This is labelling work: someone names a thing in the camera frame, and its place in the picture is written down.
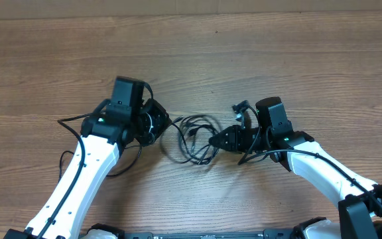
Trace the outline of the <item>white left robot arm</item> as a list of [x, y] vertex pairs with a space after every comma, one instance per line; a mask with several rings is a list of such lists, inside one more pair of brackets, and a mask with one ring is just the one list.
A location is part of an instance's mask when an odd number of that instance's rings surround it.
[[23, 231], [10, 229], [6, 238], [78, 238], [89, 207], [104, 179], [133, 140], [152, 145], [171, 124], [166, 110], [154, 99], [137, 106], [105, 99], [83, 124], [73, 158], [39, 213]]

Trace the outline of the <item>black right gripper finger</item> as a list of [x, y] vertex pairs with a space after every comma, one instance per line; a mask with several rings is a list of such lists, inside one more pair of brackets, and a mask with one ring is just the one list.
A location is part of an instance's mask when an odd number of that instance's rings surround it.
[[211, 137], [209, 139], [209, 144], [213, 147], [223, 149], [229, 152], [238, 152], [238, 143], [234, 137]]
[[232, 125], [213, 136], [214, 139], [237, 139], [241, 133], [240, 125]]

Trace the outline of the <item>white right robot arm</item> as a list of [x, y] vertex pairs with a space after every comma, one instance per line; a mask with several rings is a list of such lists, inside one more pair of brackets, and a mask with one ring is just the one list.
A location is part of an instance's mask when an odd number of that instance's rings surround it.
[[239, 124], [215, 134], [210, 145], [242, 153], [239, 164], [270, 157], [311, 183], [339, 213], [337, 223], [316, 217], [291, 229], [266, 229], [264, 238], [382, 238], [382, 184], [348, 169], [312, 136], [295, 131], [279, 97], [259, 100], [251, 109], [256, 128], [245, 126], [244, 112], [249, 108], [246, 101], [234, 105]]

